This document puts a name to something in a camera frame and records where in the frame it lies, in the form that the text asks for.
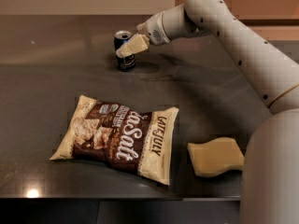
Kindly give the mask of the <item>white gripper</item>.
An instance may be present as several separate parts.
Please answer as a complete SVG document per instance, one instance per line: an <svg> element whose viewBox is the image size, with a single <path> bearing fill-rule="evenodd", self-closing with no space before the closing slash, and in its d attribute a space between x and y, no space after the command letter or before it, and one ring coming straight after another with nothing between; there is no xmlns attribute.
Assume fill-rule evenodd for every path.
<svg viewBox="0 0 299 224"><path fill-rule="evenodd" d="M164 30L163 12L151 16L145 22L136 26L139 34L116 33L115 38L121 43L116 49L116 56L119 58L129 57L149 48L150 43L154 46L161 46L170 42Z"/></svg>

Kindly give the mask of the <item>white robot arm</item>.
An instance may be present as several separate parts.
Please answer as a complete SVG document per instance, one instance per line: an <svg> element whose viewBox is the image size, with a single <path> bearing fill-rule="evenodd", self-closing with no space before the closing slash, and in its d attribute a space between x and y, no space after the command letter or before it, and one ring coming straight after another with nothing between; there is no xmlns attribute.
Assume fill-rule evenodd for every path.
<svg viewBox="0 0 299 224"><path fill-rule="evenodd" d="M137 31L118 57L180 37L217 37L272 113L247 145L240 224L299 224L299 64L239 21L223 0L185 0Z"/></svg>

